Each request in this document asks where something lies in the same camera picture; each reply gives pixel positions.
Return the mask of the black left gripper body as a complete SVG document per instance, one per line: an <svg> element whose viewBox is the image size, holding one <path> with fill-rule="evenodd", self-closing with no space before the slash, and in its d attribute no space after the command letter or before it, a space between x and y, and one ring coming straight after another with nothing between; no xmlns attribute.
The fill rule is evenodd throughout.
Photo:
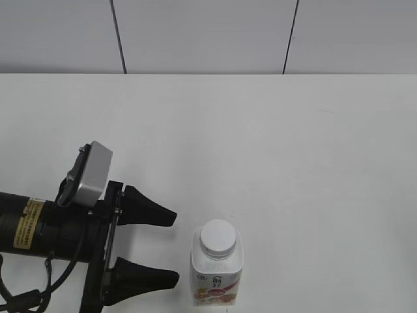
<svg viewBox="0 0 417 313"><path fill-rule="evenodd" d="M91 208L52 205L42 217L41 251L56 259L69 260L67 268L51 286L42 292L47 299L62 286L78 262L88 264L80 312L101 312L106 304L109 281L107 247L114 226L116 204L122 192L121 182L110 181L103 200Z"/></svg>

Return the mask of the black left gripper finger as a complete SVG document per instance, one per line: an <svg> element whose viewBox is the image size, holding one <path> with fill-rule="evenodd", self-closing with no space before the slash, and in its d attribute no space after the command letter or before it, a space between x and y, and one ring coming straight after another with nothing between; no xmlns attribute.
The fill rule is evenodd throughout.
<svg viewBox="0 0 417 313"><path fill-rule="evenodd" d="M103 281L104 306L160 290L173 289L179 281L175 271L146 267L118 257Z"/></svg>
<svg viewBox="0 0 417 313"><path fill-rule="evenodd" d="M144 224L171 227L176 218L176 212L148 199L135 187L128 185L124 189L118 226Z"/></svg>

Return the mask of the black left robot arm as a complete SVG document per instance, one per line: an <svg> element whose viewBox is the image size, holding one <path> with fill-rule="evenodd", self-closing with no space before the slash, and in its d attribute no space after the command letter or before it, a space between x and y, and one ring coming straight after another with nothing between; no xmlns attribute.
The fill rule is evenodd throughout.
<svg viewBox="0 0 417 313"><path fill-rule="evenodd" d="M88 265L81 312L101 312L106 306L159 290L172 289L179 274L146 267L124 258L111 262L115 230L146 224L170 227L176 213L154 203L135 187L110 181L102 200L93 207L75 203L62 207L47 201L1 194L1 252L44 258L47 274L53 260L67 260L57 279L43 290L12 294L1 286L4 312L44 312L51 295L70 276L77 263Z"/></svg>

